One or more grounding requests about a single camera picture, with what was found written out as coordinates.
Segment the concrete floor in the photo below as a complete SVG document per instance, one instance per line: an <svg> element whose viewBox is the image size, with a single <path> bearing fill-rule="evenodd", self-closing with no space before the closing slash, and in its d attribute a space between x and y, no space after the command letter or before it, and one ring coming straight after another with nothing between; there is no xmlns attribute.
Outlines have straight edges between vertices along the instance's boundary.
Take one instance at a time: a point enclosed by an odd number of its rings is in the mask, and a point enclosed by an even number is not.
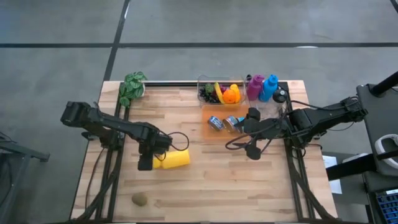
<svg viewBox="0 0 398 224"><path fill-rule="evenodd" d="M1 0L0 43L112 43L123 2ZM131 0L121 42L394 42L397 20L389 0ZM13 223L68 219L87 142L59 119L68 100L98 99L110 52L0 48L0 131L51 153L46 164L31 162ZM273 73L305 80L321 106L392 74L397 58L396 48L119 49L111 80L138 70L150 80ZM321 143L370 151L363 123ZM353 210L338 205L344 220L366 221Z"/></svg>

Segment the keyboard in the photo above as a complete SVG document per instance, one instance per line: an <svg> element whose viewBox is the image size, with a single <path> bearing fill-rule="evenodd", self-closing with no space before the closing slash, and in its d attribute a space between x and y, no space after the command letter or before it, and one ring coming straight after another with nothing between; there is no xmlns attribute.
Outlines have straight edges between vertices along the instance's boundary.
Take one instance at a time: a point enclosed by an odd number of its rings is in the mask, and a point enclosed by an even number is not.
<svg viewBox="0 0 398 224"><path fill-rule="evenodd" d="M398 193L377 193L376 198L385 222L398 223Z"/></svg>

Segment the butcher block tabletop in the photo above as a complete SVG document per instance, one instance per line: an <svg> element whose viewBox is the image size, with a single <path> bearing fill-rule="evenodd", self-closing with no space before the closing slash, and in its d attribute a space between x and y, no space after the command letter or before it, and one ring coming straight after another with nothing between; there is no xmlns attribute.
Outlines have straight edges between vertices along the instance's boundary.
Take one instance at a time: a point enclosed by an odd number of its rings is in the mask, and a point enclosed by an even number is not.
<svg viewBox="0 0 398 224"><path fill-rule="evenodd" d="M286 82L291 100L308 103L303 81ZM119 85L120 82L103 83L98 103L102 112L114 114ZM295 103L292 106L293 109L303 108ZM227 150L225 143L228 140L207 141L203 137L196 87L147 86L144 97L132 102L129 121L145 121L165 133L185 133L190 139L191 163L173 169L138 171L138 143L126 137L114 222L297 221L283 140L273 140L258 161L250 160L244 149ZM185 138L173 138L176 147L186 146ZM71 218L85 210L88 182L101 150L99 141L90 141ZM321 150L318 146L309 146L306 150L304 161L310 189L326 210L337 217ZM88 204L100 189L105 152L106 149L93 177ZM135 193L147 196L145 206L132 203L131 197ZM104 200L104 214L108 210L109 195L110 190ZM308 217L301 191L300 198L304 217Z"/></svg>

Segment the soda can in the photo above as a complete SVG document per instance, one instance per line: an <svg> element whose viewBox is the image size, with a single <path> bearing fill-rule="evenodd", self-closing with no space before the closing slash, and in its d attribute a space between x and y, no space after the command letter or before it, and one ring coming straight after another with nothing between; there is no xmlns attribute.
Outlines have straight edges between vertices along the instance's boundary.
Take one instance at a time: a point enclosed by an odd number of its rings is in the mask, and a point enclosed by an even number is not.
<svg viewBox="0 0 398 224"><path fill-rule="evenodd" d="M228 132L238 131L238 128L235 127L235 124L238 123L238 120L234 116L228 116L223 120L224 127Z"/></svg>
<svg viewBox="0 0 398 224"><path fill-rule="evenodd" d="M211 116L207 123L216 131L223 129L223 123L215 116Z"/></svg>

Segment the orange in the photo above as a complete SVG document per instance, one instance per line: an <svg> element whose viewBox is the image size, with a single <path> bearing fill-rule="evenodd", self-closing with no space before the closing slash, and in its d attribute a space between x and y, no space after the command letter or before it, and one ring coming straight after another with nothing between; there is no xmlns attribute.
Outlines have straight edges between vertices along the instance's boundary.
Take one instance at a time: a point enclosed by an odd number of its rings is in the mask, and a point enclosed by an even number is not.
<svg viewBox="0 0 398 224"><path fill-rule="evenodd" d="M226 90L223 93L223 100L225 103L235 103L236 101L236 94L233 90Z"/></svg>

